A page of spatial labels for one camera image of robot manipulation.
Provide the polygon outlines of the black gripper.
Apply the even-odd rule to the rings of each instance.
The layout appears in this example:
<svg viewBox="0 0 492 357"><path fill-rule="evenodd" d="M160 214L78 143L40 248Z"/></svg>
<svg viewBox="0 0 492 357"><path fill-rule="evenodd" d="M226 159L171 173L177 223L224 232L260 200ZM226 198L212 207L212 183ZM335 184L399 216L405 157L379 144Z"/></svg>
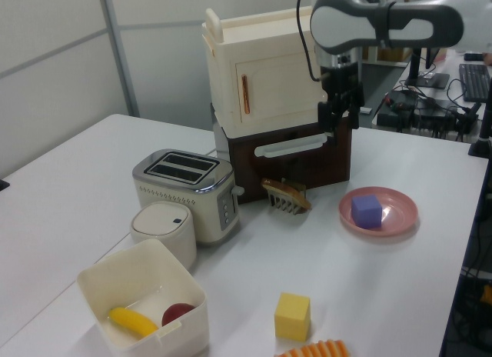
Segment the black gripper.
<svg viewBox="0 0 492 357"><path fill-rule="evenodd" d="M350 96L349 121L351 128L359 128L359 114L364 106L364 88L359 79L359 63L321 68L321 87L327 100ZM317 104L318 128L327 136L329 145L340 145L348 131L348 119L343 117L332 102Z"/></svg>

